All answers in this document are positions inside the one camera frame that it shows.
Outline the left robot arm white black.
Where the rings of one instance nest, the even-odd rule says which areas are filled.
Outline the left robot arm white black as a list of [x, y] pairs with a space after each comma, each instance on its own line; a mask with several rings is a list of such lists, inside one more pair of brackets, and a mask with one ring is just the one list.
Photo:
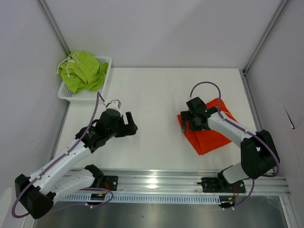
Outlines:
[[48, 164], [29, 176], [20, 174], [15, 179], [17, 202], [27, 210], [28, 215], [38, 219], [46, 215], [61, 198], [76, 191], [102, 187], [110, 191], [104, 173], [93, 164], [73, 175], [67, 176], [66, 173], [111, 138], [135, 135], [137, 130], [131, 112], [121, 115], [115, 109], [106, 109], [99, 119], [81, 128], [71, 144]]

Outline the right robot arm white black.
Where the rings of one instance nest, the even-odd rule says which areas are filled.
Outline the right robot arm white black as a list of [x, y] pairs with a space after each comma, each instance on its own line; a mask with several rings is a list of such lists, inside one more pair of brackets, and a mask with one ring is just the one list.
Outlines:
[[253, 132], [241, 125], [221, 99], [206, 104], [195, 97], [186, 105], [188, 109], [178, 115], [178, 120], [185, 137], [199, 155], [231, 142], [240, 149], [240, 162], [224, 169], [217, 179], [221, 191], [229, 191], [237, 181], [264, 176], [280, 164], [271, 134], [266, 130]]

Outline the lime green shorts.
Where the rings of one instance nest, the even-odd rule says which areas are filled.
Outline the lime green shorts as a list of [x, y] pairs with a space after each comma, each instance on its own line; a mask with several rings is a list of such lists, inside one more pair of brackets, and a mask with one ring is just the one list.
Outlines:
[[57, 66], [57, 74], [67, 88], [78, 94], [83, 90], [95, 92], [105, 84], [109, 63], [99, 63], [97, 58], [84, 51], [75, 51]]

